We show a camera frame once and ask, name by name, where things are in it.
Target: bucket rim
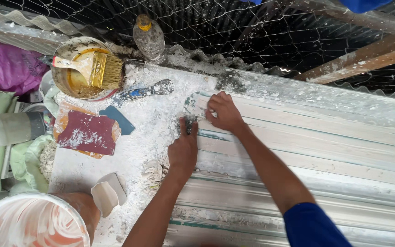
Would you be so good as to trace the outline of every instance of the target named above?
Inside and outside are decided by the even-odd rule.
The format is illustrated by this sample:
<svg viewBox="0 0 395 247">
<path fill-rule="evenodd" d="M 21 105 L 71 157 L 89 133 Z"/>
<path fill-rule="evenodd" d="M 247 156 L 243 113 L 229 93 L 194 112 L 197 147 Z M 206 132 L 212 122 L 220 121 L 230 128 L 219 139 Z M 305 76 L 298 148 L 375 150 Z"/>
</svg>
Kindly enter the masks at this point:
<svg viewBox="0 0 395 247">
<path fill-rule="evenodd" d="M 18 199 L 44 199 L 49 202 L 54 203 L 55 205 L 58 205 L 62 209 L 64 209 L 66 212 L 68 212 L 72 218 L 75 220 L 77 223 L 80 232 L 82 233 L 82 239 L 83 239 L 83 245 L 84 247 L 91 247 L 91 241 L 89 237 L 89 233 L 86 230 L 86 225 L 84 220 L 82 219 L 82 216 L 80 216 L 79 212 L 73 206 L 71 206 L 68 202 L 63 200 L 62 198 L 52 195 L 52 194 L 47 194 L 47 193 L 40 193 L 40 192 L 24 192 L 24 193 L 19 193 L 13 196 L 7 196 L 3 199 L 0 200 L 0 207 L 3 205 L 6 205 L 7 203 L 13 202 Z"/>
</svg>

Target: wooden plank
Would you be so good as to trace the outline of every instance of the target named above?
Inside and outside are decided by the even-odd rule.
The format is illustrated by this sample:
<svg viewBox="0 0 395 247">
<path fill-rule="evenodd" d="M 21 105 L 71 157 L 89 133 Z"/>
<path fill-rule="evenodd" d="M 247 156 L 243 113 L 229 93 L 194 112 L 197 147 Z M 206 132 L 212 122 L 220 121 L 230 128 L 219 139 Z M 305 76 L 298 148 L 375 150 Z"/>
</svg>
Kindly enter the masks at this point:
<svg viewBox="0 0 395 247">
<path fill-rule="evenodd" d="M 342 4 L 335 4 L 329 0 L 298 0 L 288 7 L 303 11 L 314 11 L 325 17 L 344 21 L 346 23 L 367 27 L 386 33 L 395 33 L 395 16 L 380 11 L 369 11 L 363 14 L 351 12 Z"/>
<path fill-rule="evenodd" d="M 395 64 L 395 34 L 304 72 L 294 79 L 326 84 Z"/>
</svg>

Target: paint bucket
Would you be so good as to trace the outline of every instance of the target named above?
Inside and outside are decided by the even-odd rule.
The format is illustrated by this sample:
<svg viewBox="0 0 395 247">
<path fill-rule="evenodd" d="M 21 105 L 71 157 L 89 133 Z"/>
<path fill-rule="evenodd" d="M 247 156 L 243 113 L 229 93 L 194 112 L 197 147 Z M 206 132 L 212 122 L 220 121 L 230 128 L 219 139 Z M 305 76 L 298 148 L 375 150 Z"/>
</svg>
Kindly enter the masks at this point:
<svg viewBox="0 0 395 247">
<path fill-rule="evenodd" d="M 0 247 L 90 247 L 99 220 L 85 193 L 9 196 L 0 200 Z"/>
<path fill-rule="evenodd" d="M 91 37 L 76 37 L 58 46 L 55 56 L 71 61 L 80 61 L 95 51 L 112 54 L 105 43 Z M 85 78 L 77 70 L 51 67 L 54 83 L 66 95 L 89 101 L 100 101 L 111 97 L 118 89 L 84 87 Z"/>
</svg>

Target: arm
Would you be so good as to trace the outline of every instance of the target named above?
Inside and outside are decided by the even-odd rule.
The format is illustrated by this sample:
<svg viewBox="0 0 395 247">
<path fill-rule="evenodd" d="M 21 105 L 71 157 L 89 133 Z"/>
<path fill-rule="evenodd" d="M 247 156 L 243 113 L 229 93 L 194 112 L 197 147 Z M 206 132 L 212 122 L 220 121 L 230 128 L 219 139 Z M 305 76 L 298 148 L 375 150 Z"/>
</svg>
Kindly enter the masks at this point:
<svg viewBox="0 0 395 247">
<path fill-rule="evenodd" d="M 217 117 L 209 109 L 216 111 Z M 215 127 L 232 132 L 241 141 L 282 214 L 299 203 L 315 203 L 298 177 L 245 124 L 231 95 L 225 92 L 213 95 L 208 101 L 206 118 Z"/>
<path fill-rule="evenodd" d="M 180 118 L 181 135 L 168 147 L 170 168 L 161 187 L 136 221 L 123 247 L 160 247 L 167 233 L 178 195 L 195 169 L 198 157 L 198 123 L 187 135 L 185 120 Z"/>
</svg>

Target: white bucket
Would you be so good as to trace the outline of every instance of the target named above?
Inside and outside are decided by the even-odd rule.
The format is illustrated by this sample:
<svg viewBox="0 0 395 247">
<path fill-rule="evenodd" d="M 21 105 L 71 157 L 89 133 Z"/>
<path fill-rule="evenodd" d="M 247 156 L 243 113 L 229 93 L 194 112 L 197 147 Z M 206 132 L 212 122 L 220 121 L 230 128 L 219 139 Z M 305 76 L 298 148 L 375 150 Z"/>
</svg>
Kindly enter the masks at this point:
<svg viewBox="0 0 395 247">
<path fill-rule="evenodd" d="M 90 247 L 100 219 L 92 198 L 84 193 L 58 196 L 21 193 L 2 199 L 0 247 Z"/>
</svg>

